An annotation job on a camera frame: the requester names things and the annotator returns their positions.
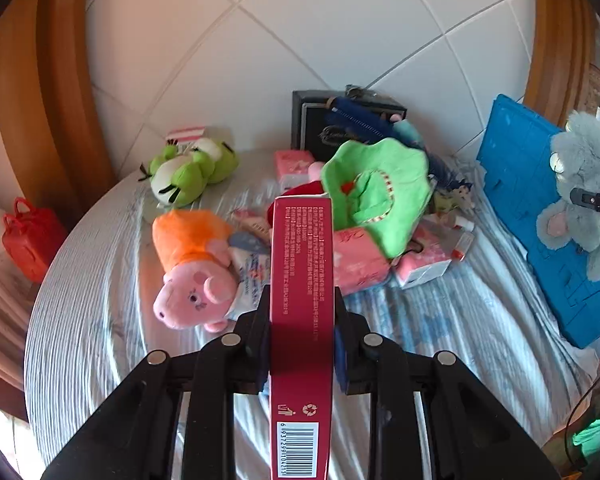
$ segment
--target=pink pig plush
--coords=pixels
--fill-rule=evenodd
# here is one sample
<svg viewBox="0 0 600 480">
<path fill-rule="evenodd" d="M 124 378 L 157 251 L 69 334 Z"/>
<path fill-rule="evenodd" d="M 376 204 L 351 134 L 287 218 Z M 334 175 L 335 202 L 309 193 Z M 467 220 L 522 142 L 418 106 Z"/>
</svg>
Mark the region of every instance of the pink pig plush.
<svg viewBox="0 0 600 480">
<path fill-rule="evenodd" d="M 154 314 L 176 330 L 204 324 L 209 332 L 227 326 L 224 316 L 238 285 L 228 270 L 231 227 L 211 211 L 172 210 L 155 219 L 154 245 L 165 270 Z"/>
</svg>

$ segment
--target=blue plastic board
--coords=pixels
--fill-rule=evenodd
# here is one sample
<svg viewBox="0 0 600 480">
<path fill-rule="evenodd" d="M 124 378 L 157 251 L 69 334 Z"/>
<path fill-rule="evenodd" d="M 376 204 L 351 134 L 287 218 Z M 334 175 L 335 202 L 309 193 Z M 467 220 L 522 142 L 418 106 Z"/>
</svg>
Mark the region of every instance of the blue plastic board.
<svg viewBox="0 0 600 480">
<path fill-rule="evenodd" d="M 600 336 L 600 282 L 587 280 L 587 253 L 570 242 L 547 249 L 536 217 L 560 199 L 549 167 L 550 139 L 560 131 L 523 105 L 499 95 L 493 104 L 478 160 L 484 191 L 504 225 L 522 242 L 562 333 L 579 348 Z"/>
</svg>

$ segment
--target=bedsheet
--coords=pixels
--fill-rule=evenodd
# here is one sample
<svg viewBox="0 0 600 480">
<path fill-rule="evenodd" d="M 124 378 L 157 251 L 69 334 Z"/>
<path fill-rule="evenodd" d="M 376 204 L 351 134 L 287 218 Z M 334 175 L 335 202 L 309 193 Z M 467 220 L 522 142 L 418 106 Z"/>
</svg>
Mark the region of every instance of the bedsheet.
<svg viewBox="0 0 600 480">
<path fill-rule="evenodd" d="M 541 445 L 591 384 L 598 358 L 560 334 L 525 250 L 480 190 L 479 164 L 460 169 L 478 184 L 476 239 L 466 259 L 425 285 L 403 291 L 390 281 L 345 302 L 407 351 L 455 352 Z M 172 332 L 152 314 L 162 283 L 148 222 L 155 203 L 136 178 L 119 183 L 71 232 L 32 313 L 25 386 L 45 463 L 149 351 L 182 354 L 213 337 L 201 328 Z M 263 208 L 277 193 L 272 155 L 252 153 L 196 206 L 227 217 L 235 207 Z M 367 397 L 344 397 L 334 388 L 332 479 L 365 477 Z M 268 478 L 268 398 L 236 396 L 234 407 L 238 477 Z M 424 432 L 421 438 L 426 442 Z M 176 449 L 181 445 L 178 440 Z"/>
</svg>

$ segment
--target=recycling symbol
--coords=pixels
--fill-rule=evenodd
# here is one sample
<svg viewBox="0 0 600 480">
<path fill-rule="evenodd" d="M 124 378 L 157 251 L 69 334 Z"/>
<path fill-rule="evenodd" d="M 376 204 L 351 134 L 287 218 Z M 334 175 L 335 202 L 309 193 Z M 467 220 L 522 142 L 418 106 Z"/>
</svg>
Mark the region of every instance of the recycling symbol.
<svg viewBox="0 0 600 480">
<path fill-rule="evenodd" d="M 315 404 L 305 404 L 302 407 L 302 412 L 306 415 L 306 416 L 314 416 L 315 412 L 318 411 L 318 406 L 316 406 Z"/>
</svg>

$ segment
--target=green frog plush toy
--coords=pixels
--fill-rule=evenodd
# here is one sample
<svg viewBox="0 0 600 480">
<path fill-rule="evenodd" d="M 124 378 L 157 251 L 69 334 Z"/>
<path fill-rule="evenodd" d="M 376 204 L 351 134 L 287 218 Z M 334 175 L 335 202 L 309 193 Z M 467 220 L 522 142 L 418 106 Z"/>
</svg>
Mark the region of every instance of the green frog plush toy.
<svg viewBox="0 0 600 480">
<path fill-rule="evenodd" d="M 238 167 L 237 153 L 226 142 L 202 137 L 188 153 L 179 154 L 170 142 L 156 156 L 140 180 L 150 179 L 154 196 L 164 205 L 182 207 L 197 199 L 207 184 L 217 184 Z"/>
</svg>

